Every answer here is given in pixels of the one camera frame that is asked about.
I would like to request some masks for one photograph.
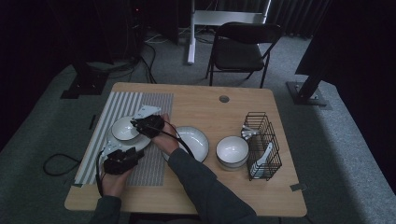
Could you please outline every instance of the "black chair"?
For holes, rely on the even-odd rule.
[[[210,73],[210,86],[213,83],[213,73],[249,73],[246,79],[255,71],[262,71],[264,83],[270,51],[282,36],[280,26],[276,24],[227,22],[216,31],[210,54],[206,77]],[[264,53],[259,44],[268,44]]]

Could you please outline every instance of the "gray sleeve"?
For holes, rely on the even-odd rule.
[[[121,199],[113,196],[104,196],[98,200],[90,224],[119,223]]]
[[[183,149],[168,160],[204,223],[258,223],[255,211],[221,184],[205,165]]]

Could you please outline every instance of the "person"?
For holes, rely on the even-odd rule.
[[[164,114],[162,117],[166,121],[163,131],[176,136],[175,127],[171,127],[168,115]],[[255,211],[221,184],[208,167],[181,149],[176,139],[160,133],[151,141],[169,156],[169,167],[177,175],[203,223],[259,223]],[[120,196],[131,172],[129,170],[122,175],[107,174],[103,177],[104,196],[98,200],[90,223],[118,223]],[[141,220],[137,223],[159,222]]]

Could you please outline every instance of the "cable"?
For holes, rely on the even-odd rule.
[[[145,127],[146,127],[146,128],[150,128],[150,129],[152,129],[152,130],[155,130],[155,131],[157,131],[157,132],[159,132],[159,133],[164,133],[164,134],[166,134],[166,135],[168,135],[168,136],[170,136],[170,137],[176,139],[176,140],[187,150],[187,152],[190,154],[190,156],[192,156],[192,157],[195,159],[194,154],[192,154],[191,149],[189,148],[189,146],[187,146],[187,144],[183,141],[183,139],[181,139],[180,134],[178,134],[176,128],[175,128],[172,124],[170,124],[169,122],[167,122],[167,121],[165,121],[165,123],[169,124],[169,125],[175,130],[175,132],[176,132],[176,134],[178,135],[178,137],[172,135],[171,133],[164,132],[163,130],[159,130],[159,129],[154,128],[154,127],[151,127],[151,126],[145,126]]]
[[[143,61],[143,63],[146,65],[147,69],[148,69],[148,82],[153,83],[153,84],[157,84],[157,81],[155,80],[154,76],[152,75],[151,69],[152,69],[152,65],[154,65],[154,61],[155,61],[155,57],[157,55],[157,52],[155,51],[155,48],[152,47],[151,45],[145,43],[146,46],[148,46],[149,48],[152,49],[153,51],[153,57],[151,59],[151,63],[150,65],[146,62],[146,60],[141,56],[141,60]]]
[[[100,156],[102,155],[102,152],[103,152],[103,150],[100,151],[98,153],[98,155],[96,156],[96,164],[95,164],[95,166],[96,166],[96,175],[95,175],[96,186],[98,187],[100,196],[103,196],[102,178],[100,177],[100,171],[99,171],[99,159],[100,159]]]
[[[162,43],[165,43],[166,41],[168,41],[168,39],[165,39],[165,40],[163,40],[161,42],[151,42],[152,39],[155,39],[155,38],[160,37],[160,36],[162,36],[162,35],[155,35],[153,37],[150,37],[148,40],[145,40],[144,42],[145,43],[150,43],[150,44],[162,44]]]
[[[122,65],[111,67],[111,68],[102,69],[102,68],[97,68],[92,65],[89,65],[89,67],[91,68],[92,71],[95,71],[95,72],[113,73],[113,72],[123,72],[123,71],[131,70],[131,69],[135,68],[137,63],[138,63],[138,60],[135,58],[132,58],[132,59],[129,59],[126,64],[122,64]]]
[[[195,39],[198,40],[201,43],[204,43],[204,44],[213,44],[212,40],[207,40],[207,39],[204,39],[204,38],[201,38],[201,37],[198,37],[198,36],[196,36]]]
[[[132,69],[132,71],[129,73],[128,82],[131,82],[131,81],[132,81],[132,74],[134,73],[134,70],[136,69],[136,67],[134,67],[134,68]]]
[[[75,161],[76,164],[75,164],[72,168],[70,168],[70,169],[68,169],[68,170],[66,170],[66,171],[64,171],[64,172],[57,173],[57,174],[51,173],[51,172],[49,172],[48,169],[47,169],[47,163],[48,163],[52,158],[58,157],[58,156],[66,157],[66,158],[68,158],[68,159],[70,159],[70,160],[72,160],[72,161]],[[76,168],[77,166],[79,166],[80,163],[81,163],[81,161],[76,160],[76,159],[74,159],[74,158],[72,158],[72,157],[70,157],[70,156],[68,156],[68,155],[65,155],[65,154],[63,154],[63,153],[56,153],[56,154],[54,154],[54,155],[48,157],[48,158],[44,161],[44,163],[43,163],[43,171],[44,171],[44,173],[46,173],[46,175],[51,175],[51,176],[65,175],[65,174],[68,174],[70,171],[72,171],[72,170],[73,170],[74,168]]]
[[[122,74],[122,75],[119,75],[119,76],[116,76],[116,77],[108,77],[108,78],[109,78],[109,79],[116,79],[116,78],[121,78],[121,77],[130,76],[130,75],[134,72],[134,69],[135,69],[135,67],[132,68],[131,71],[128,71],[128,72],[125,73],[125,74]]]

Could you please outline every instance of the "gray carpet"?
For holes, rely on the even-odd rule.
[[[210,39],[210,35],[200,35]],[[204,79],[211,45],[197,42],[195,64],[187,65],[188,39],[179,45],[153,39],[156,50],[152,74],[158,83],[208,85]],[[309,40],[284,36],[273,49],[264,88],[274,92],[300,182],[307,185],[304,198],[314,223],[394,223],[396,198],[366,146],[333,85],[319,90],[332,110],[295,105],[287,81],[305,81],[295,69]],[[150,63],[151,48],[142,56]],[[108,68],[102,63],[92,65]],[[55,77],[34,110],[0,154],[0,223],[87,223],[92,212],[68,211],[64,200],[77,169],[49,176],[43,162],[55,153],[81,159],[91,139],[92,116],[99,118],[114,83],[147,82],[139,63],[134,71],[112,73],[102,95],[60,99],[76,75],[72,66]],[[261,74],[244,80],[237,74],[215,75],[215,86],[258,88]],[[53,172],[72,166],[69,160],[49,164]],[[120,223],[128,222],[123,214]],[[262,223],[278,223],[277,217],[261,217]],[[304,217],[282,218],[283,223],[309,223]]]

